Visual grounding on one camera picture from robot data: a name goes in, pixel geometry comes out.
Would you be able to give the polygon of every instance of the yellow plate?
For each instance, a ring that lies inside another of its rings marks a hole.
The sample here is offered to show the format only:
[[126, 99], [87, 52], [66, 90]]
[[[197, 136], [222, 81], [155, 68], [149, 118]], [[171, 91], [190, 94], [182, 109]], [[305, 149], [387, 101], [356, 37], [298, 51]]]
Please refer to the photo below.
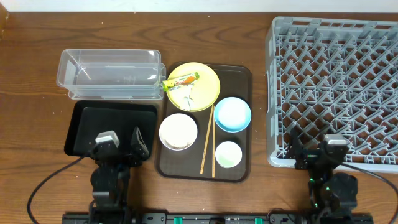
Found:
[[[199, 79], [193, 84], [190, 92], [190, 98], [193, 100], [190, 112], [201, 111], [211, 106], [220, 93], [220, 80], [216, 72], [209, 66], [202, 63], [185, 63], [172, 71], [169, 79], [181, 77], [189, 73], [197, 72]], [[181, 109], [183, 98], [188, 94], [188, 87], [182, 87], [178, 90], [167, 92], [169, 100], [174, 106]]]

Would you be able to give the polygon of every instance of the chopstick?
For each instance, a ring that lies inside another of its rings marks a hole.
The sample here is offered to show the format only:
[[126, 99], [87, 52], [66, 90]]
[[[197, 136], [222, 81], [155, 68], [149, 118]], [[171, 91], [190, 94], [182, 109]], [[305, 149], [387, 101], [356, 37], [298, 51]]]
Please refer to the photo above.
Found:
[[210, 118], [209, 118], [209, 125], [207, 126], [207, 134], [206, 134], [206, 141], [205, 141], [205, 149], [203, 150], [203, 158], [202, 158], [202, 160], [201, 160], [200, 174], [203, 174], [203, 169], [205, 168], [205, 159], [206, 159], [206, 151], [207, 151], [207, 142], [208, 142], [208, 140], [209, 140], [211, 119], [213, 118], [213, 110], [214, 110], [214, 105], [211, 106]]
[[215, 121], [216, 121], [216, 119], [215, 119], [215, 117], [214, 117], [214, 114], [213, 114], [213, 168], [212, 168], [212, 177], [213, 178], [215, 178], [215, 174], [216, 174], [216, 171], [215, 171], [215, 166], [216, 166], [216, 124], [215, 124]]

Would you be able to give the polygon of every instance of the white plastic crate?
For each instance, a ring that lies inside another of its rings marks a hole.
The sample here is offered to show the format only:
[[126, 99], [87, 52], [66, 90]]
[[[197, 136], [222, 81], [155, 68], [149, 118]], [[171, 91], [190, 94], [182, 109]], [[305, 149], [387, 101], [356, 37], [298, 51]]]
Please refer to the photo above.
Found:
[[331, 129], [350, 141], [346, 162], [398, 172], [397, 69], [396, 22], [276, 17], [266, 37], [269, 163], [294, 167], [292, 128], [308, 148]]

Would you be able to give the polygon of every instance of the clear plastic container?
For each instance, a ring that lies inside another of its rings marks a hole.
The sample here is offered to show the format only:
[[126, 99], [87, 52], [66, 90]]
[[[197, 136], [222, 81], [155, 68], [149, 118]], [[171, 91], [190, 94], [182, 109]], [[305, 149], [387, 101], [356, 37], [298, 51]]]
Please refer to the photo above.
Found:
[[165, 73], [157, 50], [67, 49], [57, 85], [76, 100], [161, 100]]

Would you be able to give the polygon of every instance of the grid pattern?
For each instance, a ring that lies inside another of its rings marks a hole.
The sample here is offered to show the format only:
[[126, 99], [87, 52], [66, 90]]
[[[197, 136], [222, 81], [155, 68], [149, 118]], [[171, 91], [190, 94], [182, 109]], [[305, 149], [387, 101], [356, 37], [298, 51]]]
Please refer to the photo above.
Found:
[[330, 129], [350, 141], [346, 162], [398, 164], [397, 39], [287, 32], [275, 46], [278, 158], [292, 128], [307, 148]]

